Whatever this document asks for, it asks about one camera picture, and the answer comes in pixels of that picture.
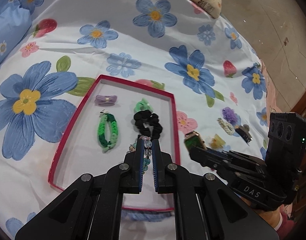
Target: floral bedsheet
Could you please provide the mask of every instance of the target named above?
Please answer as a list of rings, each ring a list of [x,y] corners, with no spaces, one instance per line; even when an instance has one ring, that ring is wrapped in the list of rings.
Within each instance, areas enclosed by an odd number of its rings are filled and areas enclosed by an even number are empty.
[[[100,74],[174,94],[181,165],[190,172],[210,171],[182,143],[192,130],[217,149],[265,157],[260,60],[224,18],[189,0],[19,1],[33,25],[0,66],[0,226],[10,237],[59,194],[47,182],[54,152]],[[248,125],[253,140],[227,134],[218,118]],[[161,239],[173,239],[163,230]]]

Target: tiled floor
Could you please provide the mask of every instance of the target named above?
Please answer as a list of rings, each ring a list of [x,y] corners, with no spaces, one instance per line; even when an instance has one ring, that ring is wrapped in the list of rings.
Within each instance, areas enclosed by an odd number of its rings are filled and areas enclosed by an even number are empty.
[[[306,90],[306,18],[295,0],[222,0],[222,13],[256,50],[289,111]]]

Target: green hair tie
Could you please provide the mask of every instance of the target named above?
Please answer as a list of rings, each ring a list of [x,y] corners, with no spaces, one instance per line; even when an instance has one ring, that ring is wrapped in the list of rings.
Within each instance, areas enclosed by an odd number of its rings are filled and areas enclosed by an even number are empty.
[[[108,113],[107,111],[103,110],[100,114],[101,120],[98,125],[97,129],[97,136],[99,143],[101,144],[101,147],[103,148],[103,152],[107,152],[109,149],[112,149],[118,139],[118,128],[117,128],[117,122],[115,120],[114,115]],[[108,123],[110,127],[111,137],[109,141],[106,141],[105,139],[105,125],[106,122]]]
[[[142,98],[142,101],[136,103],[134,113],[144,110],[150,110],[152,113],[154,112],[149,102],[145,98]]]

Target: purple bow hair clip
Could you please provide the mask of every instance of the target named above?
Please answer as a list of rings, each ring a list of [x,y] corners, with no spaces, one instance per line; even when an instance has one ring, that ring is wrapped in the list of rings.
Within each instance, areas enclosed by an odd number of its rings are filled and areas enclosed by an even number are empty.
[[[95,98],[95,104],[99,106],[111,106],[114,105],[117,100],[117,96],[102,96],[97,95]]]

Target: metal screw cap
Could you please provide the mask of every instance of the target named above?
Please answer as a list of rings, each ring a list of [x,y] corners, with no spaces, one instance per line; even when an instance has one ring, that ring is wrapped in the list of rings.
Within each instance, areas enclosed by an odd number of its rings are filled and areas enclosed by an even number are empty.
[[[215,180],[215,175],[211,172],[205,174],[207,180]]]
[[[167,168],[171,171],[176,170],[177,169],[177,165],[174,163],[170,163],[169,165],[167,165]]]
[[[124,171],[124,170],[127,170],[129,168],[129,165],[127,163],[122,163],[122,164],[120,164],[119,167],[120,167],[121,170]]]
[[[89,181],[91,178],[92,178],[92,176],[88,173],[83,174],[82,177],[81,177],[82,181]]]

